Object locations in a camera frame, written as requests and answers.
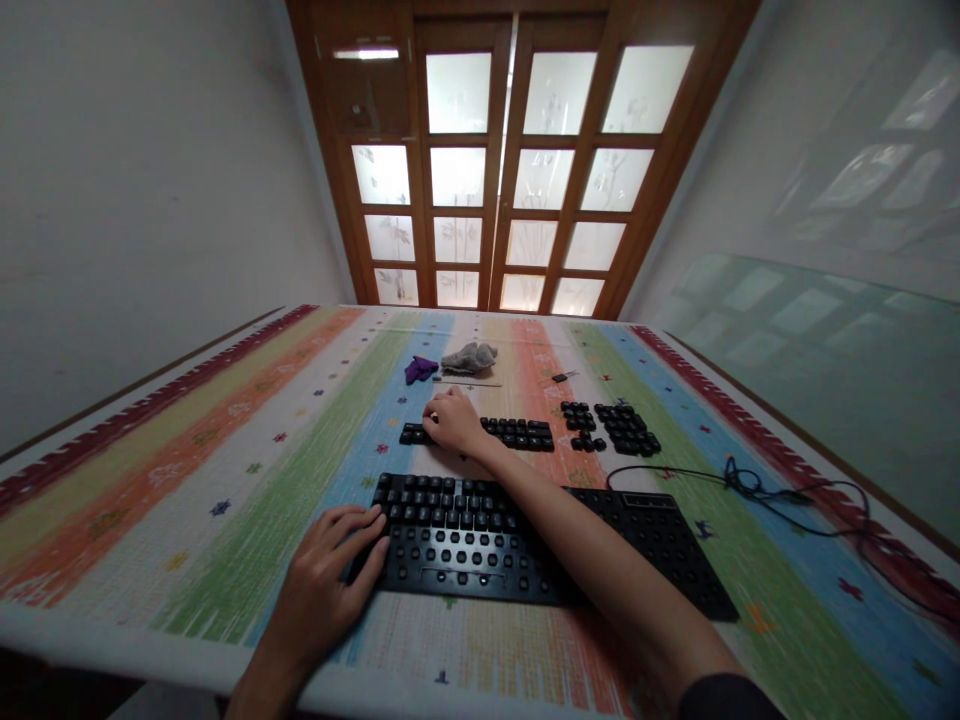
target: red stripe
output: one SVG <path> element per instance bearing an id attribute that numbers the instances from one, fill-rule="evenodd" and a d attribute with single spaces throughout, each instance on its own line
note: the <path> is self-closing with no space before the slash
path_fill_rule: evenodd
<path id="1" fill-rule="evenodd" d="M 827 479 L 807 464 L 795 450 L 788 448 L 780 438 L 765 428 L 749 412 L 740 407 L 719 387 L 708 380 L 693 365 L 670 345 L 665 343 L 653 331 L 645 327 L 631 327 L 633 332 L 651 350 L 660 356 L 674 372 L 686 381 L 690 387 L 700 393 L 719 412 L 727 422 L 756 448 L 757 452 L 785 478 L 793 487 L 801 488 Z M 838 530 L 860 527 L 863 524 L 863 510 L 845 493 L 832 488 L 823 488 L 809 493 L 817 501 L 817 509 Z M 890 547 L 899 549 L 907 557 L 895 552 L 885 552 L 880 543 L 867 541 L 864 551 L 891 580 L 925 605 L 948 615 L 960 617 L 960 596 L 950 583 L 940 577 L 931 577 L 927 572 L 935 571 L 921 560 L 880 523 L 871 520 L 870 530 L 879 535 Z M 856 538 L 846 540 L 855 545 Z M 960 628 L 944 626 L 955 640 L 960 641 Z"/>
<path id="2" fill-rule="evenodd" d="M 0 518 L 317 309 L 301 305 L 0 483 Z"/>

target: sleeve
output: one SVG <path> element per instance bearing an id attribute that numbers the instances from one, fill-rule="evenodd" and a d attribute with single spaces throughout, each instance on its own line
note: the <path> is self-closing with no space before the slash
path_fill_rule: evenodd
<path id="1" fill-rule="evenodd" d="M 785 720 L 763 690 L 742 675 L 700 678 L 680 698 L 680 720 Z"/>

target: purple glove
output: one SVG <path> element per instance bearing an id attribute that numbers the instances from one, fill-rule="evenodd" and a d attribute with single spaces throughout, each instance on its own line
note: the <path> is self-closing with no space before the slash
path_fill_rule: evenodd
<path id="1" fill-rule="evenodd" d="M 416 380 L 423 382 L 428 377 L 433 375 L 439 367 L 440 366 L 433 360 L 415 357 L 413 362 L 407 365 L 406 370 L 404 370 L 404 373 L 407 376 L 407 385 L 413 385 L 414 381 Z"/>

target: white wall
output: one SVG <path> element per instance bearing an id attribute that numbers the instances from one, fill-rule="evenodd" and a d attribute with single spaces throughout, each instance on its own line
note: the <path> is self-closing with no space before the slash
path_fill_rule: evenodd
<path id="1" fill-rule="evenodd" d="M 960 102 L 931 129 L 883 128 L 938 50 L 955 67 L 940 97 L 960 83 L 956 3 L 767 0 L 770 5 L 777 12 L 761 10 L 760 32 L 745 45 L 746 68 L 731 74 L 681 184 L 689 192 L 675 196 L 621 318 L 650 322 L 687 269 L 711 252 L 960 300 L 960 210 L 949 207 L 960 200 Z M 873 144 L 913 148 L 862 202 L 811 208 Z M 946 162 L 923 201 L 899 211 L 882 208 L 931 150 L 944 152 Z M 943 232 L 944 221 L 953 224 L 952 233 Z"/>
<path id="2" fill-rule="evenodd" d="M 269 309 L 352 299 L 269 3 L 4 3 L 0 451 Z"/>

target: colorful striped tablecloth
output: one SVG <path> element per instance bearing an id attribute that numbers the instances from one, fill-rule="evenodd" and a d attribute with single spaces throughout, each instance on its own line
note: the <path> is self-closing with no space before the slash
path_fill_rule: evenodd
<path id="1" fill-rule="evenodd" d="M 563 400 L 632 404 L 660 438 L 659 464 L 721 472 L 733 455 L 768 488 L 842 479 L 647 328 L 394 308 L 276 317 L 77 426 L 61 447 L 0 468 L 0 641 L 229 692 L 323 510 L 368 504 L 381 472 L 485 476 L 472 461 L 398 443 L 438 390 L 405 385 L 403 368 L 474 339 L 499 348 L 485 382 L 501 387 L 464 391 L 481 415 L 549 420 L 557 451 L 524 456 L 559 484 L 603 487 L 608 472 L 636 462 L 573 451 Z M 577 374 L 554 384 L 561 371 Z M 721 633 L 790 717 L 957 712 L 960 632 L 906 607 L 852 542 L 792 529 L 671 472 L 621 473 L 614 485 L 676 497 L 742 615 Z M 817 500 L 790 512 L 824 530 L 859 518 L 842 492 Z M 917 538 L 901 539 L 916 559 Z M 958 614 L 946 580 L 896 552 L 870 552 L 901 586 Z M 392 593 L 374 598 L 302 704 L 364 717 L 664 714 L 644 669 L 593 611 Z"/>

